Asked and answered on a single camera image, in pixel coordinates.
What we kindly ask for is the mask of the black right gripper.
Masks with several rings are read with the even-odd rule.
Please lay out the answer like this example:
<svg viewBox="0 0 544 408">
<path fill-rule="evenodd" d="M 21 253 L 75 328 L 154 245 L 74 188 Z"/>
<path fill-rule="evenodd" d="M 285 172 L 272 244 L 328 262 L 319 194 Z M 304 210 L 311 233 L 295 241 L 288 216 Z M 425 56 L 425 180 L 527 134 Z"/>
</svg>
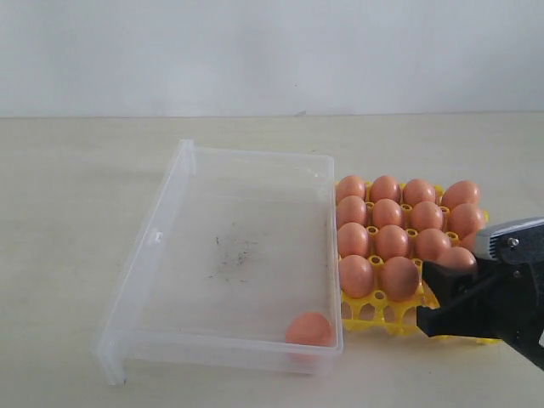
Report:
<svg viewBox="0 0 544 408">
<path fill-rule="evenodd" d="M 500 339 L 543 367 L 543 261 L 504 263 L 479 258 L 476 270 L 424 261 L 422 279 L 439 308 L 416 309 L 428 336 Z"/>
</svg>

